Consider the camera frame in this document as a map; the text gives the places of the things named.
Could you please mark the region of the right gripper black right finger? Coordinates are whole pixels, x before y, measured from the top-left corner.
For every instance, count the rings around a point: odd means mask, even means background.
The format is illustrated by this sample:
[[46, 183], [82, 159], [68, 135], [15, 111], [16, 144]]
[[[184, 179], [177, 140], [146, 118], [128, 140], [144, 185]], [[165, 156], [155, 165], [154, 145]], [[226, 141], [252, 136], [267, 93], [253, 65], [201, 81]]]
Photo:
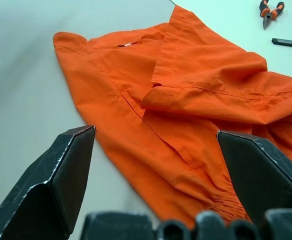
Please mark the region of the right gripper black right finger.
[[270, 209], [292, 208], [292, 161], [268, 139], [219, 131], [217, 141], [235, 193], [253, 223]]

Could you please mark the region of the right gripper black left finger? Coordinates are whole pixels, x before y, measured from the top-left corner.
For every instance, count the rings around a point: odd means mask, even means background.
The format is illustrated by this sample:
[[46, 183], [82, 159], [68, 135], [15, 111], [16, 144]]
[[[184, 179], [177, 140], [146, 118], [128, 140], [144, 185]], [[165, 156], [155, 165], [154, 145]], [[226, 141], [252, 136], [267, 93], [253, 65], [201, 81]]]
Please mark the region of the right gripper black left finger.
[[67, 240], [87, 188], [96, 129], [61, 133], [0, 204], [0, 240]]

